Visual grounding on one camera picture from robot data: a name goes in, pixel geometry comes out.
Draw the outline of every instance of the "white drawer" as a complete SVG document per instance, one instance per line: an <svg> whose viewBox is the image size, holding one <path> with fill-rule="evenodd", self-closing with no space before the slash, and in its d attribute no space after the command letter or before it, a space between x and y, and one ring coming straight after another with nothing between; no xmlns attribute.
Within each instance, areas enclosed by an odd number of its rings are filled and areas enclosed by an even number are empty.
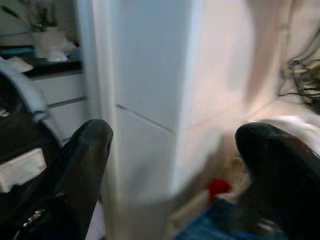
<svg viewBox="0 0 320 240"><path fill-rule="evenodd" d="M83 123L89 120L86 101L53 107L49 112L49 118L56 122L62 139L70 138Z"/></svg>
<svg viewBox="0 0 320 240"><path fill-rule="evenodd" d="M49 105L85 96L83 74L39 79L33 82L41 89Z"/></svg>

